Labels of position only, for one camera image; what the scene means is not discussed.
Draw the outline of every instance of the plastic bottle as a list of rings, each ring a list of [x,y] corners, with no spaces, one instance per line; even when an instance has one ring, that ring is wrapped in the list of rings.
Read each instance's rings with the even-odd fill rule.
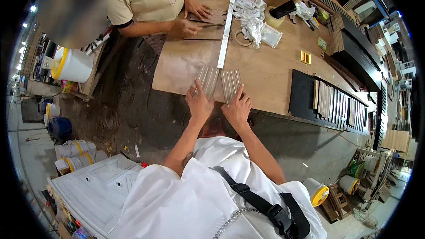
[[[72,234],[72,239],[86,239],[88,236],[90,236],[90,232],[81,226]]]

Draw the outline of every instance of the buckle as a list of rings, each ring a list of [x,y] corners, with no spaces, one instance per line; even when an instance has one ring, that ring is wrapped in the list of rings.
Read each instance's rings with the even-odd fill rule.
[[[268,211],[266,216],[272,222],[272,224],[279,229],[280,235],[286,235],[284,228],[284,219],[288,218],[284,216],[284,212],[282,212],[282,207],[279,204],[273,205]]]
[[[238,194],[251,190],[248,185],[242,183],[230,185],[230,187]]]

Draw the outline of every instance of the white shirt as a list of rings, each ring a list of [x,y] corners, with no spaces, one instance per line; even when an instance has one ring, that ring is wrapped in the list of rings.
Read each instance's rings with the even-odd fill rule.
[[[213,238],[235,210],[251,206],[221,175],[208,167],[222,166],[237,182],[270,204],[287,208],[279,193],[292,193],[310,223],[306,238],[326,238],[326,231],[304,185],[276,185],[249,160],[242,142],[228,137],[200,138],[180,178],[173,170],[151,165],[141,170],[129,193],[118,224],[119,238]],[[220,239],[281,238],[264,215],[243,213],[227,226]]]

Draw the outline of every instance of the hand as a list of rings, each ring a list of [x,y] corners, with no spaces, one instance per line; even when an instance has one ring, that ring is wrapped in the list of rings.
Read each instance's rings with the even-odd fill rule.
[[[214,99],[211,97],[210,101],[202,90],[201,84],[198,79],[195,79],[195,86],[191,86],[186,93],[186,102],[189,105],[190,118],[199,129],[205,124],[214,109]]]
[[[202,30],[202,27],[196,26],[187,19],[175,19],[173,20],[173,26],[169,34],[173,37],[183,39],[185,37],[195,36],[200,30]]]
[[[198,0],[186,0],[184,2],[184,19],[187,18],[189,12],[193,13],[200,21],[204,18],[210,19],[212,13],[207,6],[200,4]]]
[[[252,107],[251,98],[246,93],[241,98],[242,91],[243,84],[238,88],[229,108],[226,104],[221,107],[224,116],[238,134],[241,134],[244,129],[249,129],[248,114]]]

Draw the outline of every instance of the black strap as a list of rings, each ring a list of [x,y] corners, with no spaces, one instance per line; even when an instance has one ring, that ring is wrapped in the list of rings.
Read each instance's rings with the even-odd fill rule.
[[[309,234],[309,221],[291,193],[280,193],[280,196],[291,211],[292,219],[290,220],[279,204],[271,205],[267,200],[253,193],[247,184],[236,183],[223,167],[216,166],[212,169],[218,172],[236,193],[241,195],[262,214],[266,215],[272,224],[279,229],[280,235],[287,236],[290,239],[298,239],[304,238]]]

